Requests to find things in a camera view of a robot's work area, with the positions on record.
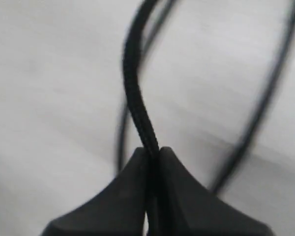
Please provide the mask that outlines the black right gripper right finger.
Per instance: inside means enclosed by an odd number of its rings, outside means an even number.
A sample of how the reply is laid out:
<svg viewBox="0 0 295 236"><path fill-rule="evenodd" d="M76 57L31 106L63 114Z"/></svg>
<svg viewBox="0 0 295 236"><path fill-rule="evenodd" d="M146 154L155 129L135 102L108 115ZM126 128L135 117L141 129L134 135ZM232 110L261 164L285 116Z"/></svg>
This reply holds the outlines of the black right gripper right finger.
<svg viewBox="0 0 295 236"><path fill-rule="evenodd" d="M160 150L158 171L167 236L272 236L272 229L203 187L170 147Z"/></svg>

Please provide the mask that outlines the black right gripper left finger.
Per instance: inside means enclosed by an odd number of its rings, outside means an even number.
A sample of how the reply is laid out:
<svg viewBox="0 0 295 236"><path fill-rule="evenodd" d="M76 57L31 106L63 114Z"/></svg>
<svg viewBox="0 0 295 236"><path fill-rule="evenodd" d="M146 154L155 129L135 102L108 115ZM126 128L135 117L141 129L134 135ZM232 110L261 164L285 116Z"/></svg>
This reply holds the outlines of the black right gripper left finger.
<svg viewBox="0 0 295 236"><path fill-rule="evenodd" d="M106 188L75 210L50 221L42 235L142 235L147 176L148 157L139 147Z"/></svg>

